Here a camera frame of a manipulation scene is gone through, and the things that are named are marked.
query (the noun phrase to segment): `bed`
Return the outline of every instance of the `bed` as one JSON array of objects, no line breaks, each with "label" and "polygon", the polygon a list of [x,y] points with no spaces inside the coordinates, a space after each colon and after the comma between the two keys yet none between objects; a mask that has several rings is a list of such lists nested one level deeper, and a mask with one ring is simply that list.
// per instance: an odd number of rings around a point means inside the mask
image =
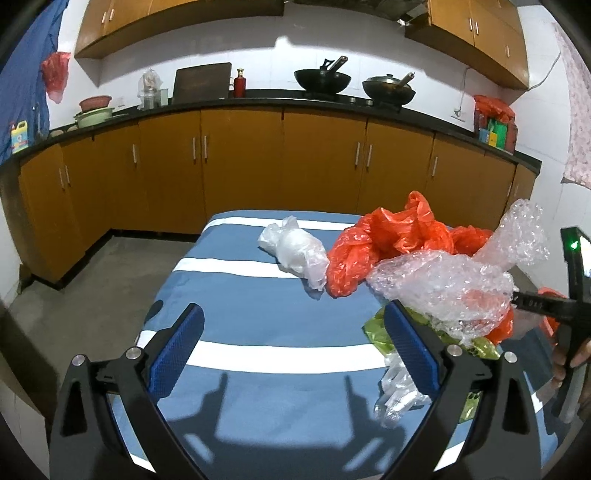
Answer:
[{"label": "bed", "polygon": [[[359,217],[240,210],[216,215],[157,294],[138,338],[144,346],[195,302],[203,336],[172,394],[158,406],[212,480],[343,479],[381,474],[402,451],[427,407],[395,429],[374,419],[385,367],[362,325],[380,308],[365,283],[331,298],[279,269],[256,240],[270,222],[295,215],[328,250]],[[547,352],[530,332],[513,342],[530,361],[528,380],[546,463],[566,434],[535,393],[548,378]],[[151,468],[119,401],[113,412],[133,460]],[[457,458],[470,422],[456,429],[438,467]]]}]

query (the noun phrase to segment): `pot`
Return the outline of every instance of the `pot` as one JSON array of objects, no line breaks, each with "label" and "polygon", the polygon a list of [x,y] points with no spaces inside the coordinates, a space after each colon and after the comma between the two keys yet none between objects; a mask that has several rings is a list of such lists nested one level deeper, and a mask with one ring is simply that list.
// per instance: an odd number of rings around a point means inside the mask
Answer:
[{"label": "pot", "polygon": [[348,60],[345,56],[337,61],[325,59],[319,69],[297,70],[294,72],[295,79],[308,92],[335,95],[345,90],[351,81],[349,75],[337,72]]},{"label": "pot", "polygon": [[407,85],[413,78],[414,73],[407,74],[402,80],[398,80],[388,73],[386,76],[368,78],[362,85],[363,90],[371,99],[395,106],[403,106],[409,103],[416,93]]}]

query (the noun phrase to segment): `countertop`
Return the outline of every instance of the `countertop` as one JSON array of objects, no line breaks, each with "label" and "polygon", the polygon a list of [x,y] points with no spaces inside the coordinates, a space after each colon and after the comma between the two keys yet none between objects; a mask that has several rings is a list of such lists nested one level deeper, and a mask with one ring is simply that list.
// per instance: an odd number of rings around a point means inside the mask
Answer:
[{"label": "countertop", "polygon": [[56,137],[47,138],[46,140],[36,142],[32,146],[13,154],[8,162],[18,161],[21,165],[35,153],[44,150],[51,145],[65,141],[75,140],[79,137],[86,137],[99,133],[105,129],[112,128],[118,124],[135,122],[143,118],[163,115],[167,113],[184,112],[189,110],[196,110],[201,108],[214,108],[223,106],[296,106],[306,107],[318,110],[337,111],[344,113],[353,113],[357,115],[367,116],[369,118],[388,120],[397,122],[412,127],[417,127],[433,132],[438,132],[457,138],[467,144],[477,146],[485,151],[495,154],[497,157],[504,158],[507,161],[521,164],[533,171],[535,174],[540,173],[542,162],[534,157],[525,155],[518,151],[514,155],[500,150],[495,147],[483,144],[475,138],[470,130],[451,124],[444,120],[435,118],[424,113],[420,113],[408,108],[393,108],[390,106],[369,106],[367,99],[350,97],[346,95],[321,96],[305,92],[303,90],[247,90],[244,98],[223,98],[216,100],[206,100],[196,103],[184,103],[181,105],[168,105],[151,110],[138,110],[137,107],[131,107],[118,112],[106,122],[92,127],[80,128],[71,132],[65,132]]}]

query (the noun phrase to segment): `upper cabinet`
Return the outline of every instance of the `upper cabinet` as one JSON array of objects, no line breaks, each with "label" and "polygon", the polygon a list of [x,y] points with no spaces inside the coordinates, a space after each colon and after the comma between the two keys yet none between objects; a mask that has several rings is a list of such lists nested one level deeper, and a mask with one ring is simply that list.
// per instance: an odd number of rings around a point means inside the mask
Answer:
[{"label": "upper cabinet", "polygon": [[406,36],[442,51],[498,85],[530,82],[519,13],[509,0],[428,0]]},{"label": "upper cabinet", "polygon": [[75,56],[102,59],[176,28],[237,17],[282,15],[283,0],[90,0]]}]

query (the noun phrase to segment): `lower cabinet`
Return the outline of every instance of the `lower cabinet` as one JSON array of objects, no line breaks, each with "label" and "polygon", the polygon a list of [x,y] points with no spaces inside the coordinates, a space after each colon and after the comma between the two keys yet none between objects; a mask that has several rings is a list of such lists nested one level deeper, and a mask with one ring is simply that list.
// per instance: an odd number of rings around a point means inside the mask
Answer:
[{"label": "lower cabinet", "polygon": [[111,228],[150,230],[148,198],[137,125],[95,136],[102,164]]},{"label": "lower cabinet", "polygon": [[365,145],[357,213],[378,207],[399,212],[409,192],[424,189],[433,134],[370,120]]},{"label": "lower cabinet", "polygon": [[366,119],[285,109],[281,206],[355,213],[367,152]]},{"label": "lower cabinet", "polygon": [[58,282],[85,253],[78,230],[61,146],[53,145],[21,167],[20,189],[34,243],[43,260],[31,271]]},{"label": "lower cabinet", "polygon": [[424,194],[435,218],[446,225],[494,230],[514,174],[515,165],[437,134]]},{"label": "lower cabinet", "polygon": [[111,228],[102,156],[91,137],[62,144],[67,189],[84,250]]},{"label": "lower cabinet", "polygon": [[205,226],[199,123],[199,111],[139,122],[152,231],[201,233]]},{"label": "lower cabinet", "polygon": [[281,185],[281,108],[201,111],[207,217],[240,209],[277,209]]}]

